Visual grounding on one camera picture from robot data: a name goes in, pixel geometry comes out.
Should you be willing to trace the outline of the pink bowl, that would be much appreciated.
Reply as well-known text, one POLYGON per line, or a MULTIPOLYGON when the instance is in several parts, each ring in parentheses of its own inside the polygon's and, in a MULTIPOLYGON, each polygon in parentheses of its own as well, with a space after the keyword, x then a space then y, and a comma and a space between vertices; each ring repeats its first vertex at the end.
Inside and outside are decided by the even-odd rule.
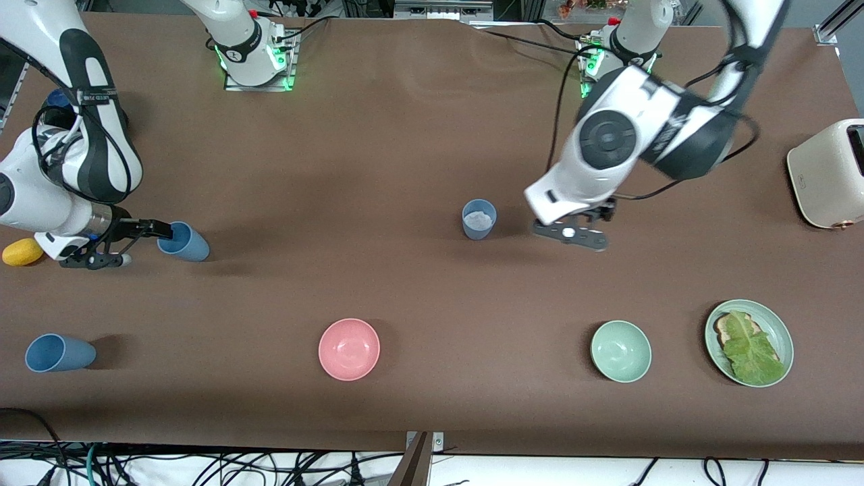
POLYGON ((381 344, 376 330, 358 318, 344 318, 330 324, 317 347, 322 369, 337 381, 358 381, 369 375, 379 362, 381 344))

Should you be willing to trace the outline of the toasted bread slice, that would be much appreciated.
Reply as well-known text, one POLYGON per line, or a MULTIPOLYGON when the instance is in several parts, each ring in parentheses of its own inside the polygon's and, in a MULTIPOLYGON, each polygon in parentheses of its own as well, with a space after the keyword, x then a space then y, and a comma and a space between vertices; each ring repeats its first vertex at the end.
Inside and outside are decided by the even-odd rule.
POLYGON ((735 358, 769 358, 780 362, 768 334, 750 314, 733 310, 715 322, 719 343, 729 360, 735 358))

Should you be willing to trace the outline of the red green toy items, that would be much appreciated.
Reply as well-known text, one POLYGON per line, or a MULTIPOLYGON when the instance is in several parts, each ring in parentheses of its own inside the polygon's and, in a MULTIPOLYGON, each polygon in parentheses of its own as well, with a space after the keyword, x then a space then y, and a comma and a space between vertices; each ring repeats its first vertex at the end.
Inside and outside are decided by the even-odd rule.
POLYGON ((584 12, 600 12, 608 10, 615 0, 560 0, 558 4, 558 15, 561 19, 569 18, 575 11, 578 14, 584 12))

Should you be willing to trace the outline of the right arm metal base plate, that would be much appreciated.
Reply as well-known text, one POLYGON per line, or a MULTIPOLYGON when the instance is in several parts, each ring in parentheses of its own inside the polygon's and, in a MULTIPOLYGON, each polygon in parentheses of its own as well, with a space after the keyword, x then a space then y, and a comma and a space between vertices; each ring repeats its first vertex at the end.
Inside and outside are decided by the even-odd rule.
POLYGON ((283 40, 263 36, 261 28, 238 45, 216 44, 219 64, 225 72, 224 89, 290 92, 296 79, 299 51, 296 37, 283 40))

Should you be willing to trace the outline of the blue plastic cup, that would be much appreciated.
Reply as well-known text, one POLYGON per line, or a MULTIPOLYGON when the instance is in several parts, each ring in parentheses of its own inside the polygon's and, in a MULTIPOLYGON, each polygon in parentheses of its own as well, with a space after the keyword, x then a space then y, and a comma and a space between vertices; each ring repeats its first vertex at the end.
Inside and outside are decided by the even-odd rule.
POLYGON ((462 227, 463 227, 464 234, 466 234, 466 236, 469 237, 469 239, 471 239, 471 240, 483 240, 483 239, 485 239, 485 237, 487 237, 488 234, 491 233, 491 231, 493 230, 493 227, 491 227, 487 231, 478 232, 478 231, 471 230, 464 223, 465 216, 468 215, 469 213, 472 213, 475 211, 482 211, 482 212, 485 212, 488 215, 490 215, 491 218, 493 218, 493 227, 494 227, 494 225, 497 221, 497 210, 495 209, 493 204, 491 204, 490 202, 487 202, 487 200, 485 200, 485 199, 470 200, 470 202, 466 203, 466 205, 463 206, 462 227))
POLYGON ((210 255, 210 247, 206 240, 183 221, 170 224, 172 237, 158 238, 157 247, 162 253, 173 256, 181 261, 203 262, 210 255))
POLYGON ((97 357, 92 344, 59 334, 38 336, 25 351, 25 365, 34 373, 56 373, 84 369, 97 357))

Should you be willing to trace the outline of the brown table cover cloth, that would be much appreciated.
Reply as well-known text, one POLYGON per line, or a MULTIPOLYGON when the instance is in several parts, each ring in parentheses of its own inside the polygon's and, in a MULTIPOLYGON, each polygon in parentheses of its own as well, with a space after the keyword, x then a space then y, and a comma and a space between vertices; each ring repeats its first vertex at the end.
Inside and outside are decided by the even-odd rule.
POLYGON ((864 228, 809 227, 787 152, 856 115, 837 54, 783 30, 747 103, 762 135, 706 178, 624 202, 605 252, 531 233, 564 53, 453 21, 342 20, 300 46, 291 92, 226 92, 194 16, 87 13, 143 162, 124 206, 187 221, 212 252, 152 239, 119 269, 0 263, 0 407, 71 441, 456 453, 864 459, 864 228), (485 199, 483 240, 462 210, 485 199), (789 375, 740 385, 707 355, 721 302, 774 311, 789 375), (330 324, 376 330, 337 381, 330 324), (590 342, 635 324, 652 363, 605 378, 590 342), (96 348, 34 373, 35 338, 96 348))

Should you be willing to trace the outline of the green lettuce leaf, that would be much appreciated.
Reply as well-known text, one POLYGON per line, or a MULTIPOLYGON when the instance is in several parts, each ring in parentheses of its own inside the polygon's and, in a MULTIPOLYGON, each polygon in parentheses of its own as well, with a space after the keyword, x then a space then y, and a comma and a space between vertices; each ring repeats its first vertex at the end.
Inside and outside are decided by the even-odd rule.
POLYGON ((723 353, 737 379, 748 385, 771 385, 783 377, 786 367, 752 317, 734 310, 725 314, 717 326, 723 353))

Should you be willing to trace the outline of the yellow lemon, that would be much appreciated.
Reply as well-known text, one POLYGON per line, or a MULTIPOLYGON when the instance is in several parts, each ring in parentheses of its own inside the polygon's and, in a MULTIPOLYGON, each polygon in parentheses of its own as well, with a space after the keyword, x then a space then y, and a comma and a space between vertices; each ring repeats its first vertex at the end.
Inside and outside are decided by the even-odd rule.
POLYGON ((33 238, 21 239, 3 249, 0 259, 9 267, 27 267, 43 258, 44 252, 33 238))

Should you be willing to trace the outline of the grey metal device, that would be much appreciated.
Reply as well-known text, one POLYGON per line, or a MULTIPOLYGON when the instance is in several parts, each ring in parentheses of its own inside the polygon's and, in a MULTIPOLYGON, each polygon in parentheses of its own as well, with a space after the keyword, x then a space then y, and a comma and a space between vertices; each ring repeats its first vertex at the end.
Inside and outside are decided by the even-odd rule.
POLYGON ((393 18, 492 22, 492 0, 393 0, 393 18))

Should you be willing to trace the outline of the cream toaster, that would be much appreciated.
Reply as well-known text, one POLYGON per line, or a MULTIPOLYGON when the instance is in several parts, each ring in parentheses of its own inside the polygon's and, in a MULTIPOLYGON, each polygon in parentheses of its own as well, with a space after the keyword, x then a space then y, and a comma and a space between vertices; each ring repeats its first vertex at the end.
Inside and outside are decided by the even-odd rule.
POLYGON ((864 119, 821 130, 788 152, 786 166, 809 225, 841 230, 864 222, 864 119))

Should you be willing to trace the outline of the power strip with plugs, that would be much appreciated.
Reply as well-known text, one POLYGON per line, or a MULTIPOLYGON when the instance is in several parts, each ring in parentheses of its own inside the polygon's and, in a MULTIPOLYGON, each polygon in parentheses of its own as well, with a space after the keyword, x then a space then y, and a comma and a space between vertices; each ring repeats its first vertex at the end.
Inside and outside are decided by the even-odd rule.
POLYGON ((260 0, 263 7, 281 18, 342 18, 342 0, 260 0))

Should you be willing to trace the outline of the mint green plate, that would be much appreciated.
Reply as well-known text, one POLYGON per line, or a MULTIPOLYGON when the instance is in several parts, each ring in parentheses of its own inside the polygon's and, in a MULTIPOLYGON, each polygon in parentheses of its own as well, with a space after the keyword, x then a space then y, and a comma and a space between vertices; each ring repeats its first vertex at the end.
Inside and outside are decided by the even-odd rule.
POLYGON ((747 299, 732 299, 718 304, 707 317, 704 326, 704 344, 707 355, 715 364, 723 375, 740 385, 747 387, 765 388, 771 385, 748 385, 740 379, 737 379, 732 373, 732 367, 722 350, 719 343, 717 331, 715 330, 716 321, 730 311, 743 311, 752 316, 756 323, 768 334, 769 341, 774 345, 775 351, 780 356, 780 362, 786 367, 786 372, 783 377, 771 385, 775 385, 783 381, 791 370, 795 360, 795 348, 791 339, 789 329, 781 318, 770 308, 759 302, 754 302, 747 299))

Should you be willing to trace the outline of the aluminium frame profile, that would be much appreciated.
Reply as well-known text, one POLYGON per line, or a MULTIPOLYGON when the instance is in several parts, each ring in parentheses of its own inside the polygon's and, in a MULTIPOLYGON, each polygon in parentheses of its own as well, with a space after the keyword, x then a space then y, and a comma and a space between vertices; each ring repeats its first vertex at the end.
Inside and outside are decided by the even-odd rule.
POLYGON ((818 45, 836 45, 837 34, 864 12, 864 0, 843 0, 820 24, 814 25, 813 34, 818 45))
POLYGON ((0 134, 12 113, 28 69, 30 64, 21 59, 0 57, 0 134))

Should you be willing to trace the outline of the mint green bowl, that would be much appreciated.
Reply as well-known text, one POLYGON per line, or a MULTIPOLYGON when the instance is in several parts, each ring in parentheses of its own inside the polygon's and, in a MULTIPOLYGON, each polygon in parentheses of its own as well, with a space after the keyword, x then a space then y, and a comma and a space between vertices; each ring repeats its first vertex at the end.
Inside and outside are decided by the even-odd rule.
POLYGON ((652 363, 647 336, 626 321, 602 323, 593 333, 589 350, 593 366, 617 383, 635 383, 645 377, 652 363))

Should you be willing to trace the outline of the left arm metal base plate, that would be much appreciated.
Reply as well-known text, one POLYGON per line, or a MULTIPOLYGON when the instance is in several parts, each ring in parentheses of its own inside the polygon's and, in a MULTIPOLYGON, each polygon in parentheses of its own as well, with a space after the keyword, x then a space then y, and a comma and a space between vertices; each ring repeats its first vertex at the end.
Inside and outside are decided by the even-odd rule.
POLYGON ((575 41, 575 47, 584 50, 577 61, 583 98, 589 95, 602 77, 616 69, 623 68, 627 64, 625 61, 621 61, 615 53, 603 49, 603 46, 603 38, 594 34, 579 36, 579 39, 575 41))

